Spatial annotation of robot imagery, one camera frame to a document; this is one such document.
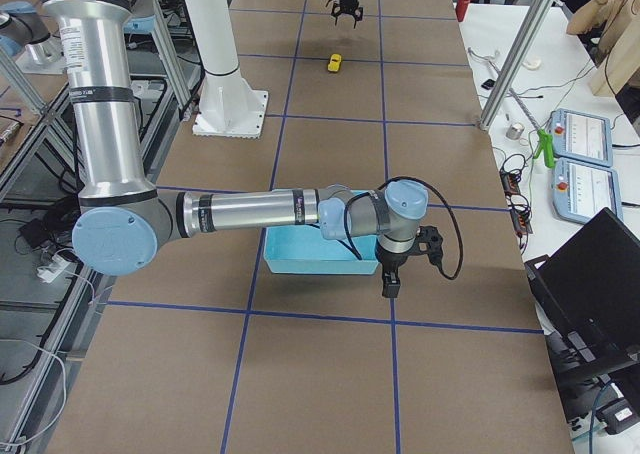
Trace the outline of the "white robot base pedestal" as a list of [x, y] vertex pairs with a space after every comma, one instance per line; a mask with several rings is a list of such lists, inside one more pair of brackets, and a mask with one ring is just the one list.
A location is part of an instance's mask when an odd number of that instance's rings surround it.
[[198, 136], [258, 138], [269, 94], [254, 90], [240, 70], [227, 0], [185, 0], [205, 73]]

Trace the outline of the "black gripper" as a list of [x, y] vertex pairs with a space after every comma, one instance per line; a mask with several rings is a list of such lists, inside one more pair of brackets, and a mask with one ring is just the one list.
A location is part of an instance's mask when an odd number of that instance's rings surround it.
[[334, 19], [334, 25], [337, 25], [340, 16], [350, 15], [354, 19], [353, 27], [357, 27], [362, 17], [362, 7], [359, 0], [331, 0], [332, 9], [331, 16]]
[[379, 242], [375, 246], [376, 259], [382, 266], [382, 296], [397, 298], [401, 289], [400, 267], [412, 256], [410, 252], [396, 253], [387, 250]]

